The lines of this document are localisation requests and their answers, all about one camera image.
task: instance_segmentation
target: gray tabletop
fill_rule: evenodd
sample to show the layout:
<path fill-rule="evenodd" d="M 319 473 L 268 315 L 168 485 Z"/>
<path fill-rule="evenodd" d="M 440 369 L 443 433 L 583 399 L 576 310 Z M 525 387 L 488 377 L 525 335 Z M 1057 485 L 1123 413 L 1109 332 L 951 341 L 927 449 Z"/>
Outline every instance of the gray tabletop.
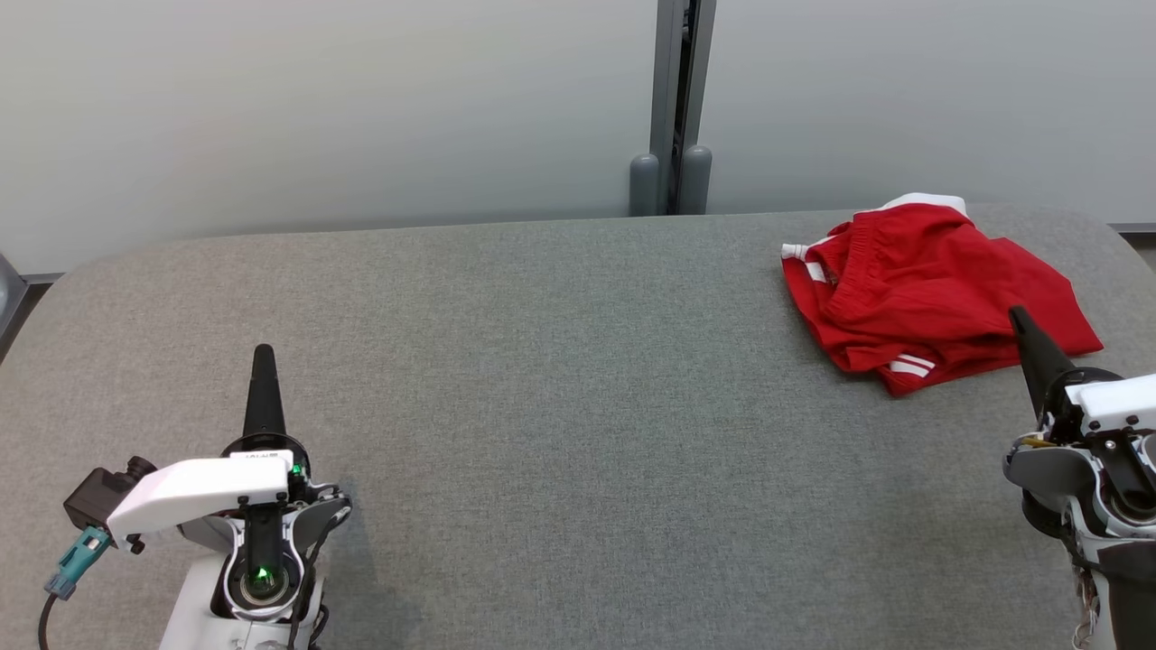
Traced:
<path fill-rule="evenodd" d="M 1092 363 L 1156 370 L 1156 281 L 1111 230 L 969 212 L 1072 279 Z M 895 400 L 791 303 L 779 245 L 847 216 L 237 237 L 69 274 L 0 365 L 5 647 L 35 645 L 62 498 L 218 453 L 269 342 L 289 433 L 356 500 L 331 650 L 1065 648 L 1064 551 L 1000 473 L 1032 424 L 1018 370 Z M 110 552 L 53 648 L 155 647 L 198 553 Z"/>

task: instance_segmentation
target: teal connector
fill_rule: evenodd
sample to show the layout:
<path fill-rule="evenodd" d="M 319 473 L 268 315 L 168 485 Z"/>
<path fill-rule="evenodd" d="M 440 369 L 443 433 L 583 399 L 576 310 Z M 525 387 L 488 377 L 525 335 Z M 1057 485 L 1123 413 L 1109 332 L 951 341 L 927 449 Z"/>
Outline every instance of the teal connector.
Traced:
<path fill-rule="evenodd" d="M 109 533 L 95 526 L 84 529 L 84 532 L 76 538 L 76 544 L 73 544 L 68 553 L 57 562 L 57 575 L 44 585 L 44 591 L 55 594 L 61 600 L 68 600 L 76 591 L 76 583 L 84 571 L 101 559 L 104 549 L 111 544 Z"/>

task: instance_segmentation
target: red fabric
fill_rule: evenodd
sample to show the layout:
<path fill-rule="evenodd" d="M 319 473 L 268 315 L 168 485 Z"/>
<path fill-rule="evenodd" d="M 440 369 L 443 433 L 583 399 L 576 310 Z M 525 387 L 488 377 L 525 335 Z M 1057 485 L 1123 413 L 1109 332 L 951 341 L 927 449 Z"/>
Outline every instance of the red fabric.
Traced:
<path fill-rule="evenodd" d="M 783 260 L 787 286 L 835 363 L 879 372 L 894 396 L 1017 364 L 1008 322 L 1017 304 L 1069 355 L 1104 347 L 1065 276 L 1014 242 L 988 239 L 950 207 L 864 212 L 830 235 L 803 259 Z M 813 279 L 806 263 L 818 263 L 825 279 Z"/>

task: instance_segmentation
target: red clothing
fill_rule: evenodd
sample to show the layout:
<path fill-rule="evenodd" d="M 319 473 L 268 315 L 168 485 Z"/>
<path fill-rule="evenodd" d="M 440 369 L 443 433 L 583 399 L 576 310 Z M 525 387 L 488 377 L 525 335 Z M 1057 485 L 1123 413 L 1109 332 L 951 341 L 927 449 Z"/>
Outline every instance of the red clothing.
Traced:
<path fill-rule="evenodd" d="M 783 246 L 787 287 L 831 360 L 879 372 L 892 396 L 1020 363 L 1017 304 L 1068 355 L 1104 348 L 1067 278 L 988 239 L 962 199 L 907 194 L 830 235 Z"/>

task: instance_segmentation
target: wall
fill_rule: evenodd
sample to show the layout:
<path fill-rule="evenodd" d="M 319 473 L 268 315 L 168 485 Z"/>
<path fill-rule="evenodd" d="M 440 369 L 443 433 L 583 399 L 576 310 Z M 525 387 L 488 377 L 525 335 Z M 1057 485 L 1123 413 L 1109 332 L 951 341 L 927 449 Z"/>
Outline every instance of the wall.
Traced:
<path fill-rule="evenodd" d="M 1156 5 L 718 0 L 712 213 L 905 192 L 1156 221 Z"/>
<path fill-rule="evenodd" d="M 45 0 L 0 23 L 0 252 L 618 216 L 655 6 Z"/>

